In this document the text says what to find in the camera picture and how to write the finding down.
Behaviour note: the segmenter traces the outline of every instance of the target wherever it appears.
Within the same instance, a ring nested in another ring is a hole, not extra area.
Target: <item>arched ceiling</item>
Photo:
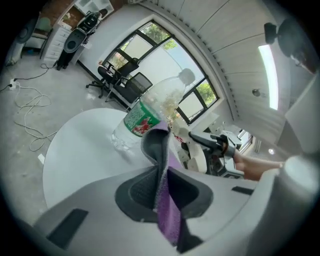
[[[290,64],[279,47],[272,45],[278,75],[279,107],[278,111],[269,107],[267,74],[258,47],[266,44],[264,24],[277,23],[265,4],[261,0],[147,2],[179,19],[209,49],[226,78],[227,84],[222,86],[227,87],[232,96],[233,102],[230,103],[235,105],[236,124],[260,139],[277,143],[285,124],[284,114],[290,102],[303,91],[310,76],[302,68]],[[265,98],[253,96],[253,89],[260,89]]]

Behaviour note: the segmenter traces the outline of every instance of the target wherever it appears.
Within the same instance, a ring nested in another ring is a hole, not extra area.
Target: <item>tree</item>
[[[120,53],[115,52],[109,59],[109,62],[115,67],[116,70],[118,70],[128,61]]]
[[[203,82],[196,89],[207,106],[210,105],[217,98],[208,82]]]
[[[145,27],[141,30],[142,33],[144,33],[146,36],[151,38],[153,41],[155,41],[157,44],[161,43],[163,40],[167,39],[170,35],[165,32],[161,27],[157,26],[156,24],[152,23],[151,25]],[[175,40],[171,39],[168,42],[165,43],[163,48],[165,50],[173,49],[177,46],[177,43]]]
[[[170,50],[170,49],[173,49],[177,46],[177,43],[174,39],[170,39],[168,42],[166,42],[162,47],[165,49],[165,50]]]
[[[129,44],[129,43],[131,42],[131,40],[134,39],[134,38],[135,38],[135,35],[132,36],[132,37],[130,37],[129,40],[126,41],[126,42],[124,43],[124,45],[122,45],[122,46],[120,47],[120,49],[121,49],[122,51],[125,51],[125,49],[127,48],[128,44]]]

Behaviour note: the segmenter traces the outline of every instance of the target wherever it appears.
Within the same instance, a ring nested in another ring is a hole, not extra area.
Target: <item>black office chair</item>
[[[126,81],[126,83],[124,86],[122,86],[121,82],[124,81]],[[113,93],[128,106],[127,109],[132,109],[133,106],[138,102],[138,99],[141,97],[141,95],[153,85],[150,80],[140,72],[135,74],[130,79],[122,77],[121,82],[111,85],[110,92],[106,97],[105,102],[108,102],[108,98],[110,97],[111,93]]]
[[[140,61],[137,58],[132,58],[132,61],[128,61],[118,70],[111,63],[107,63],[108,67],[98,67],[98,73],[100,74],[100,76],[102,76],[102,79],[100,81],[93,81],[92,83],[85,86],[86,88],[89,88],[89,86],[100,88],[100,99],[104,95],[104,90],[110,90],[110,86],[120,83],[122,78],[127,77],[132,71],[139,68]]]

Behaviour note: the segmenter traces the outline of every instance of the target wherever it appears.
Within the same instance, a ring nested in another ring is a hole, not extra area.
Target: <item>bottle label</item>
[[[160,123],[160,119],[151,113],[146,106],[139,101],[124,117],[124,125],[133,134],[142,137],[153,126]]]

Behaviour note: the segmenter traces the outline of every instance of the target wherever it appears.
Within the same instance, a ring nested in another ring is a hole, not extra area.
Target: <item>desk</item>
[[[140,147],[119,152],[112,145],[111,134],[126,114],[96,108],[74,116],[62,126],[49,146],[43,166],[48,208],[89,183],[152,166]],[[173,141],[169,146],[179,159]]]

